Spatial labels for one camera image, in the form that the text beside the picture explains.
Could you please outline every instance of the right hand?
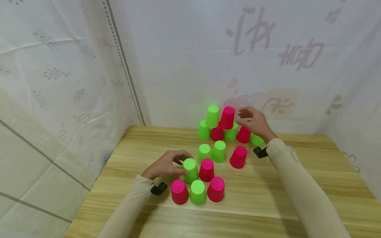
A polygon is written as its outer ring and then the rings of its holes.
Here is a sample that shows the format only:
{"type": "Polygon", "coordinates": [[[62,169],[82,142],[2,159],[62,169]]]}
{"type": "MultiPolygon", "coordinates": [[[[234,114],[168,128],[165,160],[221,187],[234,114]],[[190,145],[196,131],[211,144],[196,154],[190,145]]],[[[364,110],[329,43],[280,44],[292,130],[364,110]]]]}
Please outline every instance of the right hand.
{"type": "Polygon", "coordinates": [[[278,136],[270,128],[266,121],[266,117],[261,111],[258,111],[252,107],[243,107],[238,111],[238,116],[241,119],[237,121],[237,124],[247,127],[251,133],[261,137],[266,144],[272,139],[278,138],[278,136]],[[243,118],[251,118],[251,121],[243,120],[243,118]]]}

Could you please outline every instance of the printed chinese characters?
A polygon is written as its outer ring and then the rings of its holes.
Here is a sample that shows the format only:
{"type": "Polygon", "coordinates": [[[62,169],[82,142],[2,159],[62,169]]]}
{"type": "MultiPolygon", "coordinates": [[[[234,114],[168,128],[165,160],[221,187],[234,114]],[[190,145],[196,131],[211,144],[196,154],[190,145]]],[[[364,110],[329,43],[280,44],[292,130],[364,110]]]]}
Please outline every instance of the printed chinese characters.
{"type": "Polygon", "coordinates": [[[297,91],[292,88],[277,88],[258,97],[254,108],[264,113],[268,120],[284,120],[292,114],[297,102],[297,91]]]}
{"type": "Polygon", "coordinates": [[[299,63],[298,67],[296,68],[296,71],[299,71],[300,68],[311,68],[317,61],[317,58],[319,58],[319,55],[322,53],[324,48],[324,43],[322,42],[315,42],[314,38],[312,37],[311,40],[308,42],[307,47],[303,48],[303,46],[295,47],[293,46],[290,51],[291,44],[288,44],[285,52],[278,54],[278,56],[281,58],[279,66],[282,67],[283,65],[294,65],[296,63],[299,63]],[[314,49],[314,47],[318,47],[318,51],[312,60],[312,62],[307,65],[307,61],[314,49]]]}
{"type": "MultiPolygon", "coordinates": [[[[253,14],[255,12],[255,8],[252,7],[244,7],[242,9],[243,13],[247,14],[253,14]]],[[[267,49],[270,45],[270,39],[271,39],[271,30],[275,27],[275,22],[273,22],[271,25],[267,21],[263,21],[263,14],[264,14],[264,7],[262,7],[259,11],[258,14],[258,19],[256,24],[248,29],[245,33],[245,36],[254,33],[253,34],[253,39],[250,40],[251,46],[250,46],[250,51],[254,50],[255,43],[265,39],[265,49],[267,49]],[[263,27],[264,32],[260,35],[259,30],[263,27]]],[[[234,54],[236,56],[241,55],[245,50],[240,50],[239,49],[239,43],[241,39],[241,32],[242,32],[242,26],[243,26],[243,21],[245,19],[245,15],[242,14],[240,19],[238,20],[238,26],[237,30],[235,31],[235,40],[234,40],[234,54]]],[[[234,32],[231,29],[226,30],[226,34],[229,37],[232,37],[234,35],[234,32]]]]}

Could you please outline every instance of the leaf print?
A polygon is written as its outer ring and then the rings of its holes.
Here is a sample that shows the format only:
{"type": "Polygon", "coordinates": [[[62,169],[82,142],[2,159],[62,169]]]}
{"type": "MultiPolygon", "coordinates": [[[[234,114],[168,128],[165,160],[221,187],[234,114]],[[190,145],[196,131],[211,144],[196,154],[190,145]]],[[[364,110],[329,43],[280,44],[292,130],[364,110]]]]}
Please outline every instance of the leaf print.
{"type": "Polygon", "coordinates": [[[89,163],[87,164],[87,167],[90,167],[90,165],[94,162],[95,155],[93,152],[90,153],[89,155],[89,163]]]}
{"type": "Polygon", "coordinates": [[[16,2],[15,2],[15,3],[16,3],[16,5],[18,5],[18,4],[19,4],[19,1],[20,1],[21,3],[23,3],[23,0],[16,0],[16,2]]]}
{"type": "Polygon", "coordinates": [[[47,77],[49,80],[54,78],[57,79],[61,75],[67,77],[69,73],[64,73],[59,69],[53,68],[53,69],[46,69],[46,72],[44,72],[44,77],[47,77]]]}
{"type": "Polygon", "coordinates": [[[6,76],[8,76],[8,74],[10,74],[10,73],[11,73],[11,72],[8,70],[8,68],[7,68],[5,65],[0,64],[0,75],[1,75],[1,76],[6,77],[6,76]]]}
{"type": "Polygon", "coordinates": [[[59,139],[61,139],[61,141],[63,141],[64,139],[66,139],[67,137],[67,131],[64,127],[64,123],[62,122],[61,124],[61,130],[58,132],[59,133],[59,139]]]}
{"type": "Polygon", "coordinates": [[[55,40],[53,40],[51,37],[47,36],[45,32],[43,32],[42,30],[38,30],[38,31],[35,31],[35,32],[32,32],[34,37],[39,41],[41,42],[43,45],[46,45],[47,47],[49,47],[50,49],[52,50],[58,50],[60,51],[57,46],[58,44],[56,43],[55,40]]]}
{"type": "Polygon", "coordinates": [[[46,109],[46,100],[44,95],[39,90],[33,90],[34,99],[40,105],[41,108],[46,109]]]}
{"type": "Polygon", "coordinates": [[[83,146],[83,141],[84,141],[84,136],[80,136],[79,139],[78,139],[78,147],[82,147],[83,146]]]}
{"type": "Polygon", "coordinates": [[[336,97],[333,100],[333,102],[337,102],[337,101],[340,101],[340,100],[341,100],[341,96],[340,95],[336,95],[336,97]]]}
{"type": "Polygon", "coordinates": [[[341,107],[341,104],[332,103],[331,108],[332,109],[339,109],[341,107]]]}
{"type": "Polygon", "coordinates": [[[328,110],[325,114],[327,114],[327,115],[331,114],[331,109],[339,109],[342,106],[342,104],[334,103],[334,102],[338,102],[340,100],[341,100],[341,96],[336,95],[335,99],[333,100],[333,103],[331,104],[330,108],[328,108],[328,110]]]}
{"type": "Polygon", "coordinates": [[[123,82],[121,82],[120,80],[111,80],[111,82],[114,85],[114,87],[117,87],[117,88],[123,87],[123,82]]]}
{"type": "Polygon", "coordinates": [[[100,129],[100,130],[106,130],[107,128],[109,128],[109,126],[107,126],[106,124],[101,123],[101,124],[95,125],[95,128],[100,129]]]}
{"type": "Polygon", "coordinates": [[[110,156],[111,156],[111,152],[108,152],[106,150],[102,151],[102,153],[101,153],[101,157],[102,157],[105,164],[109,160],[110,156]]]}
{"type": "Polygon", "coordinates": [[[106,11],[106,10],[103,10],[103,9],[101,8],[101,13],[102,13],[103,18],[104,18],[105,20],[107,20],[107,11],[106,11]]]}
{"type": "Polygon", "coordinates": [[[87,9],[83,5],[83,3],[81,4],[81,6],[82,6],[82,13],[84,14],[84,16],[86,17],[86,20],[87,20],[87,25],[89,25],[89,14],[85,13],[87,11],[87,9]]]}
{"type": "Polygon", "coordinates": [[[94,55],[94,52],[93,50],[88,47],[87,45],[85,45],[85,43],[83,43],[82,45],[79,43],[78,44],[78,48],[81,50],[81,52],[86,55],[86,57],[88,59],[95,59],[96,56],[94,55]]]}
{"type": "Polygon", "coordinates": [[[107,141],[110,143],[110,144],[114,144],[114,139],[112,137],[107,137],[107,141]]]}
{"type": "Polygon", "coordinates": [[[102,88],[105,88],[107,86],[107,79],[104,75],[101,75],[101,84],[102,88]]]}
{"type": "Polygon", "coordinates": [[[87,96],[86,90],[84,89],[78,90],[77,92],[75,92],[73,97],[74,103],[82,101],[85,98],[85,96],[87,96]]]}
{"type": "Polygon", "coordinates": [[[130,117],[126,119],[126,122],[127,122],[127,127],[131,126],[134,123],[134,121],[130,117]]]}
{"type": "Polygon", "coordinates": [[[123,67],[123,61],[119,61],[119,63],[117,63],[116,65],[115,65],[115,68],[116,69],[120,69],[120,68],[122,68],[123,67]]]}
{"type": "Polygon", "coordinates": [[[108,43],[104,38],[102,38],[102,39],[98,38],[98,47],[100,49],[103,49],[104,47],[107,47],[107,46],[110,48],[113,47],[113,45],[108,43]]]}
{"type": "Polygon", "coordinates": [[[349,161],[349,163],[352,165],[352,167],[356,170],[357,173],[361,172],[361,169],[358,166],[353,165],[354,162],[356,162],[356,156],[350,155],[348,157],[348,154],[343,152],[344,157],[349,161]]]}
{"type": "Polygon", "coordinates": [[[90,115],[89,114],[82,114],[82,115],[74,115],[72,118],[75,118],[78,122],[88,122],[90,121],[90,115]]]}
{"type": "Polygon", "coordinates": [[[107,104],[103,109],[105,112],[109,112],[112,109],[112,100],[110,101],[110,104],[107,104]]]}

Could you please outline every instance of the upside-down cup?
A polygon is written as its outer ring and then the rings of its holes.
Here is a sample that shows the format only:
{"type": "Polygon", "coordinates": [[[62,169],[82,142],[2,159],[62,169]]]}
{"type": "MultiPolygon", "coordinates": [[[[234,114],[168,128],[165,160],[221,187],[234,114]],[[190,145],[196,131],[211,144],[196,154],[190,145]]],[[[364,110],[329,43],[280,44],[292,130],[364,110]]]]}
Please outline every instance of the upside-down cup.
{"type": "Polygon", "coordinates": [[[242,144],[246,144],[250,141],[250,136],[251,132],[249,131],[249,129],[247,129],[247,127],[245,126],[241,126],[241,129],[239,130],[237,135],[237,141],[242,144]]]}
{"type": "Polygon", "coordinates": [[[182,176],[184,182],[187,184],[192,184],[194,180],[199,178],[199,171],[197,170],[196,161],[192,158],[184,160],[182,167],[188,170],[188,174],[182,176]]]}
{"type": "Polygon", "coordinates": [[[211,157],[211,149],[208,144],[202,144],[199,146],[199,154],[197,155],[197,162],[199,165],[201,162],[206,159],[211,157]]]}
{"type": "Polygon", "coordinates": [[[185,186],[184,181],[181,179],[176,179],[171,185],[172,190],[172,200],[174,203],[182,205],[188,201],[189,192],[185,186]]]}
{"type": "Polygon", "coordinates": [[[207,200],[205,184],[201,180],[194,180],[190,186],[189,200],[195,205],[202,205],[207,200]]]}
{"type": "Polygon", "coordinates": [[[210,128],[207,127],[205,120],[202,120],[199,125],[199,138],[200,140],[207,140],[210,138],[210,128]]]}
{"type": "Polygon", "coordinates": [[[226,157],[226,144],[223,141],[216,141],[213,147],[211,159],[216,163],[222,163],[226,157]]]}
{"type": "Polygon", "coordinates": [[[233,128],[231,128],[230,130],[224,131],[224,139],[229,142],[234,142],[237,137],[237,129],[238,129],[238,124],[234,122],[233,128]]]}
{"type": "Polygon", "coordinates": [[[201,162],[199,177],[204,182],[210,182],[214,178],[214,163],[211,159],[204,159],[201,162]]]}
{"type": "Polygon", "coordinates": [[[233,124],[234,124],[234,108],[225,107],[222,112],[219,126],[222,127],[222,129],[224,130],[230,130],[233,128],[233,124]]]}
{"type": "Polygon", "coordinates": [[[216,128],[218,126],[218,107],[217,106],[208,107],[206,125],[209,128],[216,128]]]}
{"type": "Polygon", "coordinates": [[[243,146],[237,146],[230,157],[230,164],[236,169],[242,169],[245,166],[246,155],[247,149],[243,146]]]}
{"type": "Polygon", "coordinates": [[[216,128],[213,128],[210,138],[213,141],[221,141],[224,138],[224,129],[222,129],[220,125],[218,125],[216,128]]]}
{"type": "Polygon", "coordinates": [[[225,195],[225,182],[220,177],[214,177],[208,187],[208,198],[217,203],[224,198],[225,195]]]}

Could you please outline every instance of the beige sleeve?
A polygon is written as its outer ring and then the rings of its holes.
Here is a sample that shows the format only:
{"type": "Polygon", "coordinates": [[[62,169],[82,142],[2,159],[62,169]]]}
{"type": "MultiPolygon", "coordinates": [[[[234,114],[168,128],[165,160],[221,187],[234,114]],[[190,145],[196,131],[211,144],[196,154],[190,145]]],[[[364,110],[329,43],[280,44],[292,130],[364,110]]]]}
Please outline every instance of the beige sleeve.
{"type": "Polygon", "coordinates": [[[140,175],[135,177],[131,190],[108,219],[98,238],[126,238],[144,204],[151,196],[154,182],[140,175]]]}
{"type": "Polygon", "coordinates": [[[267,153],[308,237],[350,237],[327,195],[300,164],[295,150],[277,138],[267,144],[267,153]]]}

